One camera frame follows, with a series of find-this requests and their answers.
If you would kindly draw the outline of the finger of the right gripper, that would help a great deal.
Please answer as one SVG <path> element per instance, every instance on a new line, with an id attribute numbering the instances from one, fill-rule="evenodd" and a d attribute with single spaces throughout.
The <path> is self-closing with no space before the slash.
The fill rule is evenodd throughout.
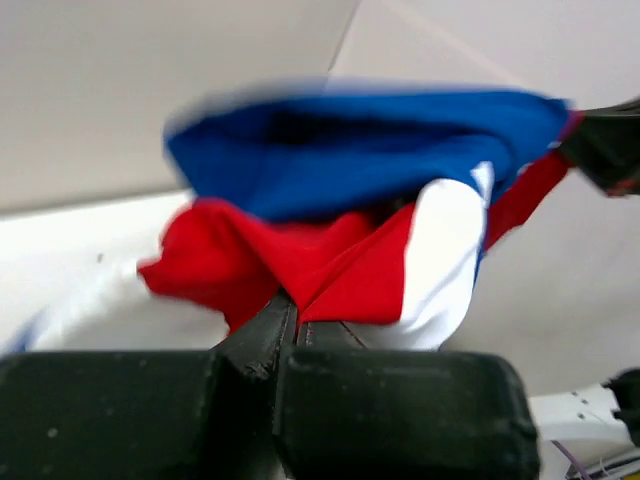
<path id="1" fill-rule="evenodd" d="M 608 196 L 638 196 L 639 98 L 583 111 L 559 151 Z"/>

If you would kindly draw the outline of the red white blue jacket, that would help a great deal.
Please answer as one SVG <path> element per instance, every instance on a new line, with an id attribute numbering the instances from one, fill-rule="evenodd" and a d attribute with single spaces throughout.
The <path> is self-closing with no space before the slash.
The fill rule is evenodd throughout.
<path id="1" fill-rule="evenodd" d="M 307 91 L 177 119 L 165 146 L 195 198 L 138 274 L 231 331 L 284 290 L 300 323 L 435 350 L 486 249 L 565 175 L 550 148 L 570 120 L 558 99 L 461 89 Z"/>

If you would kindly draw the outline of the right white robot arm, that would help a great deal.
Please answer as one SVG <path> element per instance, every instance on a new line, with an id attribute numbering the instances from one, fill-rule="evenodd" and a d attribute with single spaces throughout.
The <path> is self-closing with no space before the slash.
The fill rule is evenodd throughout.
<path id="1" fill-rule="evenodd" d="M 639 194 L 639 99 L 586 110 L 557 148 L 609 197 Z M 543 441 L 639 445 L 639 369 L 529 400 Z"/>

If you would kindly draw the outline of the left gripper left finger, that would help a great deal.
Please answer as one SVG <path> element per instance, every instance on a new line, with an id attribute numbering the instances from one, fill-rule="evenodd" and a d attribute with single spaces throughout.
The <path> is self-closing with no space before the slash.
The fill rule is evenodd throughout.
<path id="1" fill-rule="evenodd" d="M 244 377 L 268 380 L 277 368 L 280 350 L 297 335 L 297 307 L 279 291 L 245 325 L 213 348 Z"/>

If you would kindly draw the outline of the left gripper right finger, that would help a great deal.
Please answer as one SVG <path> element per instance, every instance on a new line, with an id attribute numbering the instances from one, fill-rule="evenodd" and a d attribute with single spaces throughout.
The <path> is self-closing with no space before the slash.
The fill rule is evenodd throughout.
<path id="1" fill-rule="evenodd" d="M 297 346 L 322 349 L 366 348 L 344 322 L 338 321 L 302 324 L 297 333 Z"/>

